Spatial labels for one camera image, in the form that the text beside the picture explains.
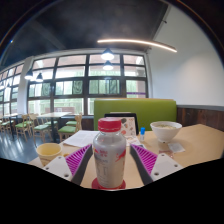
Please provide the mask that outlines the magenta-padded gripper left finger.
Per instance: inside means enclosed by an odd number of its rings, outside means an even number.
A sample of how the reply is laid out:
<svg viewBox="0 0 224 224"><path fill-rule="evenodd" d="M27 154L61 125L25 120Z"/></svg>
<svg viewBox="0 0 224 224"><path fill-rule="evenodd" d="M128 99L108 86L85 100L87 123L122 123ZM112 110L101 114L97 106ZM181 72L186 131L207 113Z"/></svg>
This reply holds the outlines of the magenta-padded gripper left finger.
<svg viewBox="0 0 224 224"><path fill-rule="evenodd" d="M57 156L44 167L44 170L76 185L80 185L92 155L92 145L89 144L66 157Z"/></svg>

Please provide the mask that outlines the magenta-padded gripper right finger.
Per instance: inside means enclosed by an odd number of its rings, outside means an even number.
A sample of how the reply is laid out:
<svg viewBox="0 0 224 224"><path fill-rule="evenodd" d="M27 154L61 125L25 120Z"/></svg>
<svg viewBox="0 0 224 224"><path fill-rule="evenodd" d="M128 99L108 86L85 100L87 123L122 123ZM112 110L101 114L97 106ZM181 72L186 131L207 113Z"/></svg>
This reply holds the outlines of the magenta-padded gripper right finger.
<svg viewBox="0 0 224 224"><path fill-rule="evenodd" d="M182 169L182 166L167 154L161 153L156 155L138 145L130 145L130 154L135 160L144 185Z"/></svg>

